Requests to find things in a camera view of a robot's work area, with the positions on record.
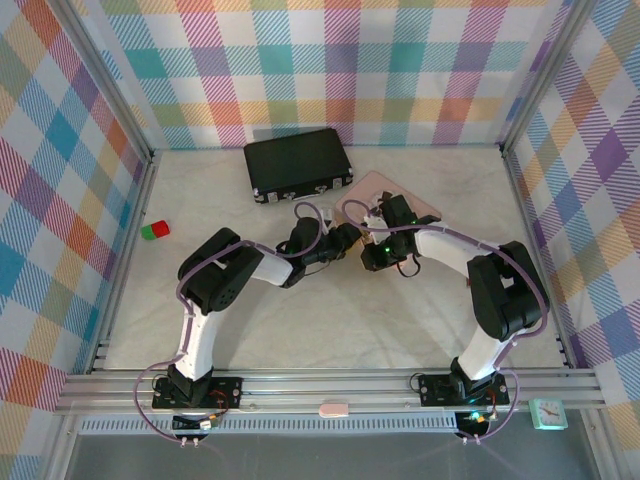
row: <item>clock face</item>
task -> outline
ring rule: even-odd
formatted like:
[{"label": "clock face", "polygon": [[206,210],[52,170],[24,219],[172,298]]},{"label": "clock face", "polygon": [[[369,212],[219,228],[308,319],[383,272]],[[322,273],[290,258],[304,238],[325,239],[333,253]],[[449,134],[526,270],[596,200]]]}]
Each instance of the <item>clock face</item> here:
[{"label": "clock face", "polygon": [[554,400],[541,400],[537,405],[538,418],[543,425],[564,426],[562,406]]}]

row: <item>mint green clock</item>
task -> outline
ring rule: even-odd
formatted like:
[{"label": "mint green clock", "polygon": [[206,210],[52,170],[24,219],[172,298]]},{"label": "mint green clock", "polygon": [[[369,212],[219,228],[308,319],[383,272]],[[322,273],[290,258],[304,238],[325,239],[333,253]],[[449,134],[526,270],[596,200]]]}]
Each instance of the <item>mint green clock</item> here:
[{"label": "mint green clock", "polygon": [[529,400],[529,409],[536,430],[564,430],[568,426],[562,400],[558,398],[534,398]]}]

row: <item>green block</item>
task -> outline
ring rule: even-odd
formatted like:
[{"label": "green block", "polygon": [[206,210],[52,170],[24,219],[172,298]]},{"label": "green block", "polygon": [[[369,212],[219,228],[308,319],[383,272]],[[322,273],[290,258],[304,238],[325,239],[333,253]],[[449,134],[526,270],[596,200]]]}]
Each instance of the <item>green block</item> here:
[{"label": "green block", "polygon": [[156,236],[153,234],[153,230],[151,229],[151,225],[144,226],[140,229],[140,234],[142,234],[142,238],[145,240],[155,240]]}]

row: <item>colorful checkered backdrop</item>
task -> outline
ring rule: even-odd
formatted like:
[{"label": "colorful checkered backdrop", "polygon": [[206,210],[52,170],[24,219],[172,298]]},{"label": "colorful checkered backdrop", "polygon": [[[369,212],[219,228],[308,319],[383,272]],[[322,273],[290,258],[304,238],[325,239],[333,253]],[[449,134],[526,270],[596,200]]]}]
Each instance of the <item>colorful checkered backdrop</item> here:
[{"label": "colorful checkered backdrop", "polygon": [[0,479],[31,479],[142,163],[44,0],[1,2],[0,35]]},{"label": "colorful checkered backdrop", "polygon": [[345,144],[494,143],[525,75],[537,70],[536,52],[559,29],[551,23],[562,6],[75,3],[151,142],[174,149],[239,147],[255,130],[279,135],[327,124]]},{"label": "colorful checkered backdrop", "polygon": [[640,4],[601,0],[513,164],[581,366],[640,478]]}]

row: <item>metal rail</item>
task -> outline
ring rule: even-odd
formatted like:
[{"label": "metal rail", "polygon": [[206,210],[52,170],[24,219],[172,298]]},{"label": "metal rail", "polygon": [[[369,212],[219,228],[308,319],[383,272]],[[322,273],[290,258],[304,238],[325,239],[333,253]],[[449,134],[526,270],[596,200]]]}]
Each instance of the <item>metal rail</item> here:
[{"label": "metal rail", "polygon": [[[418,395],[409,386],[409,377],[417,372],[446,374],[446,369],[289,369],[217,371],[220,377],[244,379],[242,400],[231,414],[317,413],[327,402],[349,405],[351,413],[399,413],[442,411],[441,407],[420,406]],[[590,369],[517,369],[520,378],[518,410],[528,409],[532,398],[552,397],[564,402],[565,408],[603,408],[604,399]],[[111,370],[92,375],[70,376],[65,385],[57,414],[126,414],[135,411],[132,390],[139,371]],[[140,385],[139,399],[149,409],[153,397],[153,377],[147,375]],[[510,391],[513,378],[507,376]],[[448,411],[469,411],[471,407],[448,407]],[[184,410],[160,410],[178,413]]]}]

